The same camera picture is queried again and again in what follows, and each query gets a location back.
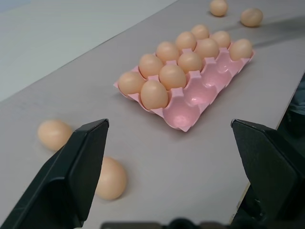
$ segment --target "pink egg carton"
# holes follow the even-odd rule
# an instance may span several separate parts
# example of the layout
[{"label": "pink egg carton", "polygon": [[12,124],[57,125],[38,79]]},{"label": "pink egg carton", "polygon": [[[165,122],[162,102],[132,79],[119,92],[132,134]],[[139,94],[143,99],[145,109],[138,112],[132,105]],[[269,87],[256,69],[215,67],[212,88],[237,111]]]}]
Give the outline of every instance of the pink egg carton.
[{"label": "pink egg carton", "polygon": [[[169,103],[166,108],[147,110],[141,103],[140,94],[129,94],[124,97],[137,101],[147,112],[157,114],[174,129],[187,132],[199,119],[202,112],[215,100],[217,95],[224,89],[235,75],[251,61],[251,58],[232,61],[227,48],[220,48],[218,57],[205,58],[204,68],[201,72],[188,72],[187,85],[185,88],[173,88],[168,91]],[[166,64],[177,64],[176,61],[167,61]],[[132,69],[139,72],[139,67]],[[159,76],[149,76],[147,80],[159,81]]]}]

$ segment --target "empty egg cup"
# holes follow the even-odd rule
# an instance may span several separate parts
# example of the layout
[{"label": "empty egg cup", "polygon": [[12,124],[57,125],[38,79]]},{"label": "empty egg cup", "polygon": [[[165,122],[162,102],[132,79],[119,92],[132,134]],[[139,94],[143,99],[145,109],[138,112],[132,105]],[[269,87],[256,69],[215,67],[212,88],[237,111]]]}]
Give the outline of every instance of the empty egg cup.
[{"label": "empty egg cup", "polygon": [[[199,119],[202,112],[215,100],[217,95],[224,89],[235,75],[251,61],[251,58],[232,61],[229,54],[230,47],[220,48],[217,58],[205,58],[204,68],[200,71],[188,72],[186,74],[187,85],[185,88],[173,88],[168,91],[169,103],[166,108],[147,110],[141,103],[139,93],[129,94],[124,97],[137,101],[147,112],[157,114],[174,129],[187,132]],[[177,64],[176,61],[167,61],[166,64]],[[139,72],[139,67],[132,69]],[[149,76],[147,80],[159,81],[159,76]]]}]

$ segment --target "brown egg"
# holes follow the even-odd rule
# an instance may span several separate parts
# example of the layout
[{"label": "brown egg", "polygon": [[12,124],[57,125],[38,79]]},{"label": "brown egg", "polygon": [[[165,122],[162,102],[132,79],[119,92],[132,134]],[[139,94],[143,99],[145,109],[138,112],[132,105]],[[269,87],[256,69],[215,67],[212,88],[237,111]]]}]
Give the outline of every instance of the brown egg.
[{"label": "brown egg", "polygon": [[167,90],[186,86],[186,76],[183,70],[175,64],[164,66],[160,71],[159,79]]},{"label": "brown egg", "polygon": [[178,61],[180,53],[176,45],[171,42],[162,42],[159,44],[157,57],[164,63],[167,61]]},{"label": "brown egg", "polygon": [[104,157],[95,193],[103,199],[113,200],[122,195],[127,185],[124,167],[111,157]]},{"label": "brown egg", "polygon": [[185,74],[191,71],[201,72],[203,69],[202,59],[194,52],[183,53],[178,60],[178,66],[182,68]]},{"label": "brown egg", "polygon": [[196,47],[196,38],[191,32],[183,32],[176,39],[176,45],[181,51],[182,49],[192,49]]},{"label": "brown egg", "polygon": [[61,120],[48,120],[40,124],[38,138],[50,150],[62,148],[72,135],[70,126]]},{"label": "brown egg", "polygon": [[212,0],[210,3],[210,12],[212,15],[221,17],[227,13],[228,4],[224,0]]},{"label": "brown egg", "polygon": [[162,61],[153,54],[145,54],[140,59],[139,69],[145,79],[148,76],[158,75],[162,67]]},{"label": "brown egg", "polygon": [[229,50],[231,60],[237,61],[241,58],[250,58],[252,55],[252,44],[247,39],[241,39],[232,44]]},{"label": "brown egg", "polygon": [[230,46],[231,38],[226,31],[218,31],[214,33],[211,38],[216,41],[221,48],[228,48]]},{"label": "brown egg", "polygon": [[120,76],[118,86],[124,95],[128,95],[140,93],[144,83],[145,80],[140,73],[127,72]]},{"label": "brown egg", "polygon": [[219,53],[219,46],[212,38],[207,38],[198,41],[195,53],[199,54],[202,59],[206,57],[214,57],[216,59]]},{"label": "brown egg", "polygon": [[192,34],[194,34],[197,40],[203,40],[205,38],[209,38],[210,32],[207,26],[199,24],[195,25],[192,30]]},{"label": "brown egg", "polygon": [[163,84],[156,80],[147,81],[141,90],[141,102],[147,110],[165,108],[168,94]]},{"label": "brown egg", "polygon": [[240,17],[240,22],[248,27],[259,26],[262,20],[263,12],[257,8],[246,9]]}]

